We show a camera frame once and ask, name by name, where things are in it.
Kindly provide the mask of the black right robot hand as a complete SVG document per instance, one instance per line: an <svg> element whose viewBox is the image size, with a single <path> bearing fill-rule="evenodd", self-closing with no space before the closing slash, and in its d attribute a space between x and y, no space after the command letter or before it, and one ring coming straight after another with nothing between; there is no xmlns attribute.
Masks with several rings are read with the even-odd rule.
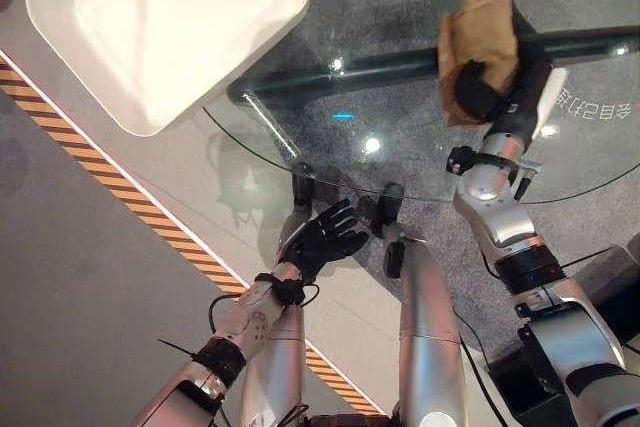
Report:
<svg viewBox="0 0 640 427"><path fill-rule="evenodd" d="M482 79L488 67L480 61L464 66L453 92L464 113L489 126L486 136L509 134L528 147L542 119L538 105L554 66L540 43L519 43L518 60L515 77L504 93Z"/></svg>

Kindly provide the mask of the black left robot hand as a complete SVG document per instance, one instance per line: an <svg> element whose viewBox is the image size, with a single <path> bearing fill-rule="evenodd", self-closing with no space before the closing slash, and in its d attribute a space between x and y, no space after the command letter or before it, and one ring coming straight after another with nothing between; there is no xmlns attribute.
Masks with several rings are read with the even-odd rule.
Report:
<svg viewBox="0 0 640 427"><path fill-rule="evenodd" d="M284 244L278 262L295 266L310 284L327 263L351 257L368 242L369 234L357 231L357 223L350 200L340 200L304 223Z"/></svg>

